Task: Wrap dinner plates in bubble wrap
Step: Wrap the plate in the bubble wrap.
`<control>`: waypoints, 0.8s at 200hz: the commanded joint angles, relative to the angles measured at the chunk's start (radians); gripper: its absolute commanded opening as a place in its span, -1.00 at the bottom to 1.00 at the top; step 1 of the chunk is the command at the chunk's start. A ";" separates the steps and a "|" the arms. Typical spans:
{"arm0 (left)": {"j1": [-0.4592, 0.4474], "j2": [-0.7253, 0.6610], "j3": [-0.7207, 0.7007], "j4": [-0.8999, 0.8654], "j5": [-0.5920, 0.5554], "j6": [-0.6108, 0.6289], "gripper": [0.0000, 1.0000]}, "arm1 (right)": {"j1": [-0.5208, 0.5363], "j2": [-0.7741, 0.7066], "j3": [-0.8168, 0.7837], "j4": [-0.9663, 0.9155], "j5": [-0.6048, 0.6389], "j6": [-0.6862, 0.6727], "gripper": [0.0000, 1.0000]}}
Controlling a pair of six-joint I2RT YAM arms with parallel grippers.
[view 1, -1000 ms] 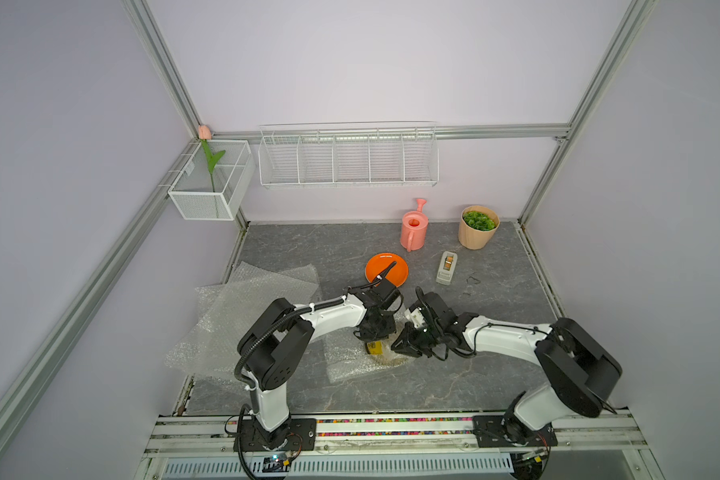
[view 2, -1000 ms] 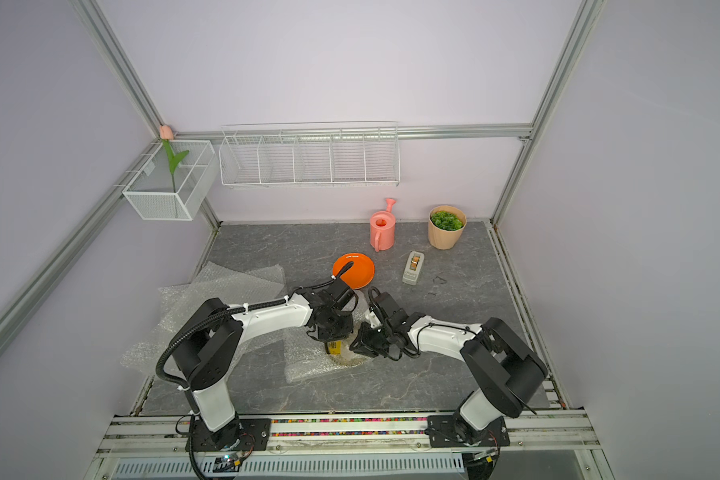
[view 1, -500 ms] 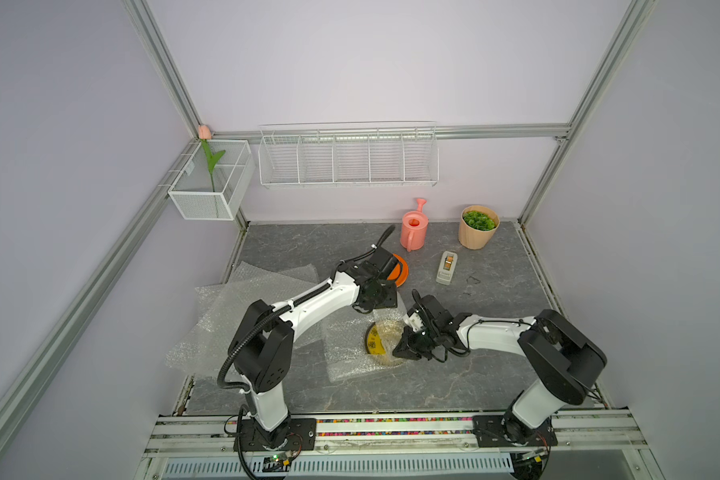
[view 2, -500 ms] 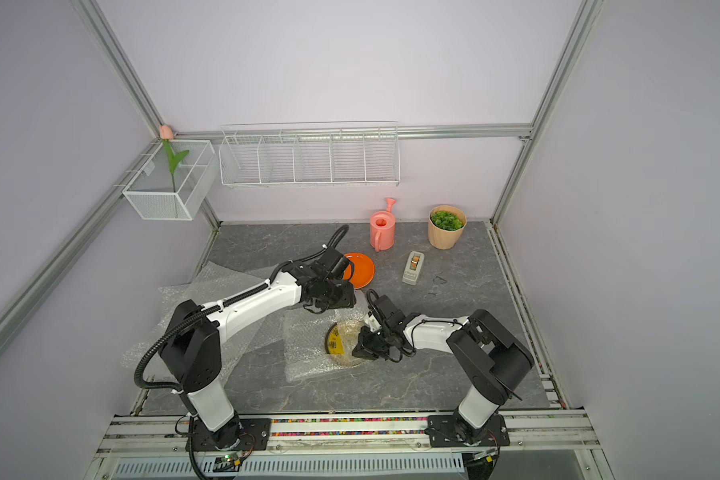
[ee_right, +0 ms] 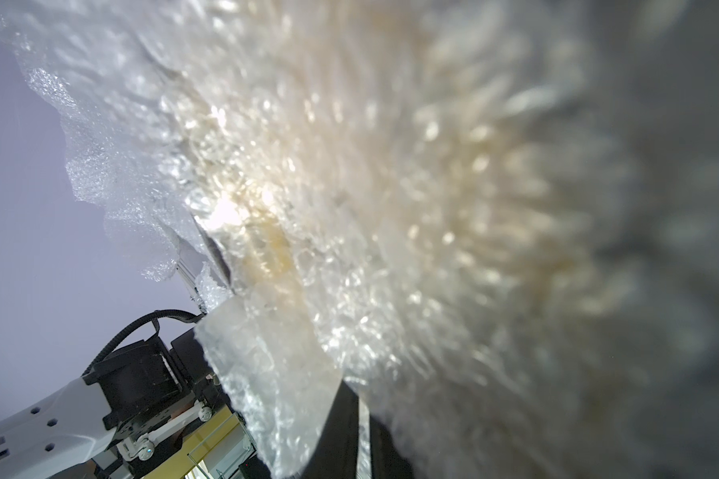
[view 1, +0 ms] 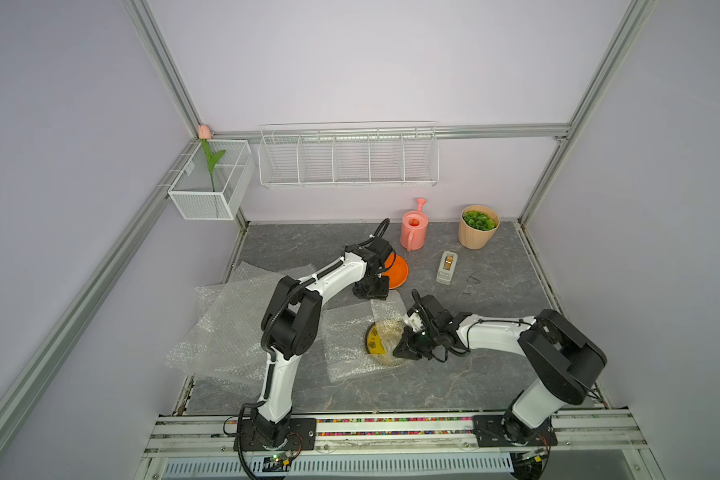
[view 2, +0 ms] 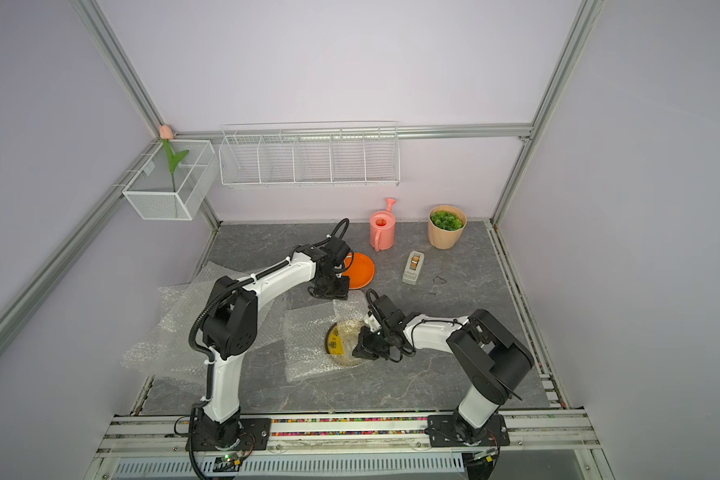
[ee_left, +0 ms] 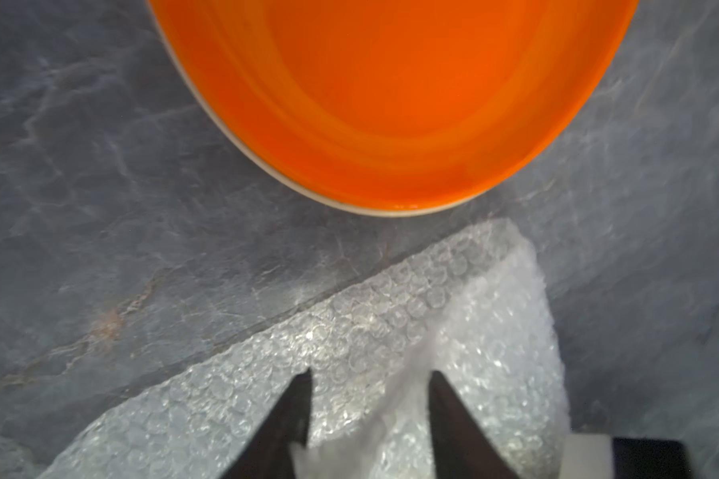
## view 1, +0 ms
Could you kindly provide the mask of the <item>orange plate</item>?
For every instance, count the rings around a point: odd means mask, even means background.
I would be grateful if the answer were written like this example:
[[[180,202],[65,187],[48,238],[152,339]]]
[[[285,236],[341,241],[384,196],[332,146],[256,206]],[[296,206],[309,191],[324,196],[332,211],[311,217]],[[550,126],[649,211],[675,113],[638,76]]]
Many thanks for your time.
[[[409,267],[406,260],[392,252],[387,258],[382,272],[382,276],[389,280],[389,288],[394,290],[401,287],[408,279],[408,275]]]

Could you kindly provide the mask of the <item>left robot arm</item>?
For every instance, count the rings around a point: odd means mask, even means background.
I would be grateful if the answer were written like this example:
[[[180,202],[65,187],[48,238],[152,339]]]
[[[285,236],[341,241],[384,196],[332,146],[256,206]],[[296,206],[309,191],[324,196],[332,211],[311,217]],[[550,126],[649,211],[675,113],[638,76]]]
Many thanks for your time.
[[[393,255],[390,243],[375,234],[347,246],[316,272],[300,279],[284,276],[277,283],[261,323],[267,367],[251,412],[255,432],[270,445],[281,444],[286,436],[298,365],[317,337],[323,304],[348,287],[359,299],[385,299],[390,280],[384,273]]]

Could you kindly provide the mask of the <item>yellow patterned dinner plate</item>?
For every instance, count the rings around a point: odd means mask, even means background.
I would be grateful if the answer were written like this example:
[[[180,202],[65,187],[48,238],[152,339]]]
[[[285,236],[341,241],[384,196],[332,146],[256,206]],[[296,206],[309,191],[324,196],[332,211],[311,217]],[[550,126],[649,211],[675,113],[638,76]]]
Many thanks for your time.
[[[393,355],[402,339],[405,323],[401,320],[381,320],[374,322],[365,335],[365,348],[371,359],[382,367],[397,367],[404,359]]]

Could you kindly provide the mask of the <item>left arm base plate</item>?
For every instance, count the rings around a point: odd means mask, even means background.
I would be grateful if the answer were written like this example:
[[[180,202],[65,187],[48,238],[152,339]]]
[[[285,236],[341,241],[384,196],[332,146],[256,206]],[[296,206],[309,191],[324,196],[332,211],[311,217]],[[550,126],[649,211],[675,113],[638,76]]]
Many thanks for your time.
[[[234,442],[236,450],[263,452],[265,450],[311,451],[317,439],[317,419],[289,417],[272,423],[257,417],[244,418]]]

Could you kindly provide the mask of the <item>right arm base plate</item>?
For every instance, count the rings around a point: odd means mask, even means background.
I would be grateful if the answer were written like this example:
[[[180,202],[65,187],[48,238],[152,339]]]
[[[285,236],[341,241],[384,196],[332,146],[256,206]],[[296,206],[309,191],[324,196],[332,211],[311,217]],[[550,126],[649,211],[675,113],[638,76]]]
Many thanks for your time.
[[[552,418],[531,428],[514,417],[498,414],[475,415],[472,431],[479,447],[553,447],[558,445]]]

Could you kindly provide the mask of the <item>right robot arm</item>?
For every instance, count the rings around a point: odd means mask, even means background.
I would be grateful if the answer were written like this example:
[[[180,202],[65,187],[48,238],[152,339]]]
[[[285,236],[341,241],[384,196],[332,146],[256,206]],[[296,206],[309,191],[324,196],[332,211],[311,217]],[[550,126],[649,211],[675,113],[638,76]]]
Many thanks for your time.
[[[475,350],[495,350],[527,359],[536,379],[505,411],[501,437],[525,445],[565,405],[580,405],[607,365],[605,353],[554,309],[522,318],[451,314],[432,295],[412,292],[414,304],[404,320],[393,356],[445,362]]]

